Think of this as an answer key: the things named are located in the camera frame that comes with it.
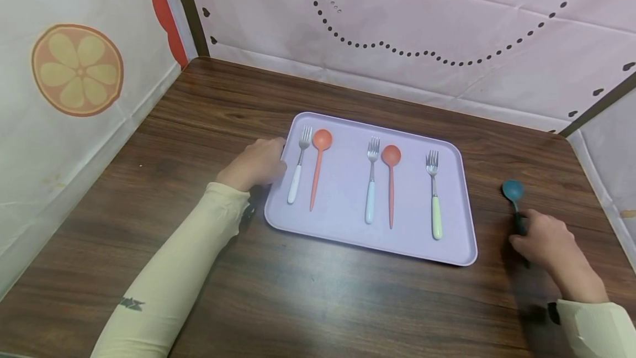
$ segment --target hand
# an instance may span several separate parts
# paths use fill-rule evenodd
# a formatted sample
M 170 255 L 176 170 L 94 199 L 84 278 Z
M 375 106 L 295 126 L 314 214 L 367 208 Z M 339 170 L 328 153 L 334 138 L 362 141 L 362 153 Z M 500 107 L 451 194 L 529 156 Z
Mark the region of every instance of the hand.
M 244 192 L 256 185 L 272 183 L 287 170 L 285 162 L 280 160 L 284 145 L 285 140 L 280 137 L 273 140 L 256 140 L 228 167 L 221 170 L 216 181 Z
M 609 301 L 603 281 L 587 262 L 565 223 L 536 210 L 522 214 L 529 220 L 528 235 L 511 235 L 513 248 L 548 271 L 564 299 L 581 303 Z

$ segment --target wrist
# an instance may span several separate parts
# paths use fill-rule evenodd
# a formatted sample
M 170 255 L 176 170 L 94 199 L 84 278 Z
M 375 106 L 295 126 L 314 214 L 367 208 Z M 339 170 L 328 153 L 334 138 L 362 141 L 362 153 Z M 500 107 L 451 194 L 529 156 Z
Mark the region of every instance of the wrist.
M 565 300 L 591 304 L 610 301 L 603 280 L 587 261 L 554 266 L 548 273 Z
M 247 192 L 254 186 L 250 176 L 245 171 L 238 172 L 230 167 L 219 171 L 216 182 L 242 192 Z

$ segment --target fork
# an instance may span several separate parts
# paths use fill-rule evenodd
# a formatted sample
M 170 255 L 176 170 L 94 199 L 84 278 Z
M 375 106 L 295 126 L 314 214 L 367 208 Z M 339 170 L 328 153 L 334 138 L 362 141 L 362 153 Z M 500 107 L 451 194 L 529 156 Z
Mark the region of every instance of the fork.
M 298 164 L 296 165 L 296 171 L 294 171 L 294 178 L 291 180 L 291 186 L 289 187 L 289 195 L 287 195 L 287 203 L 292 204 L 296 200 L 296 193 L 298 192 L 298 183 L 300 183 L 300 171 L 303 166 L 303 154 L 305 149 L 309 148 L 311 144 L 311 136 L 314 133 L 314 128 L 309 126 L 303 127 L 303 133 L 300 135 L 298 145 L 300 145 L 300 157 L 298 158 Z
M 437 185 L 435 183 L 435 176 L 438 172 L 439 166 L 439 152 L 431 150 L 426 157 L 426 171 L 431 175 L 431 182 L 433 188 L 433 197 L 431 202 L 432 207 L 432 229 L 433 237 L 436 240 L 440 240 L 442 237 L 441 231 L 441 210 L 439 210 L 439 198 L 437 196 Z
M 371 137 L 369 148 L 367 149 L 367 157 L 371 162 L 371 173 L 369 174 L 369 188 L 367 190 L 367 210 L 364 212 L 364 221 L 367 224 L 373 222 L 373 212 L 375 208 L 375 175 L 373 166 L 378 160 L 378 155 L 380 155 L 380 139 L 378 137 Z

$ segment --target arm sleeve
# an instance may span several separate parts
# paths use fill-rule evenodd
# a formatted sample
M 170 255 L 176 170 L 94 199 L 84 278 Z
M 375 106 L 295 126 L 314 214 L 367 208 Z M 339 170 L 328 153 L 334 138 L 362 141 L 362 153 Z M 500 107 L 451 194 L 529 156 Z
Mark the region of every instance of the arm sleeve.
M 559 300 L 556 308 L 577 357 L 636 357 L 636 330 L 623 307 Z
M 210 183 L 115 308 L 91 357 L 167 357 L 223 246 L 239 233 L 250 194 Z

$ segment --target spoon bowl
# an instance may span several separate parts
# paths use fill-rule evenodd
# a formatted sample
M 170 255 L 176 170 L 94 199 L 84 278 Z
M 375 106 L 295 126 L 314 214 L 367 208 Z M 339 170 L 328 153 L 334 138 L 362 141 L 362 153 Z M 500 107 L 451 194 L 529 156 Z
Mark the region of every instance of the spoon bowl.
M 329 149 L 332 141 L 331 133 L 326 129 L 320 129 L 314 134 L 314 147 L 319 151 Z
M 397 166 L 402 159 L 402 153 L 395 145 L 389 145 L 382 151 L 382 160 L 389 167 Z
M 508 199 L 515 207 L 515 212 L 519 211 L 517 202 L 523 196 L 523 184 L 516 180 L 508 180 L 501 186 L 503 196 Z

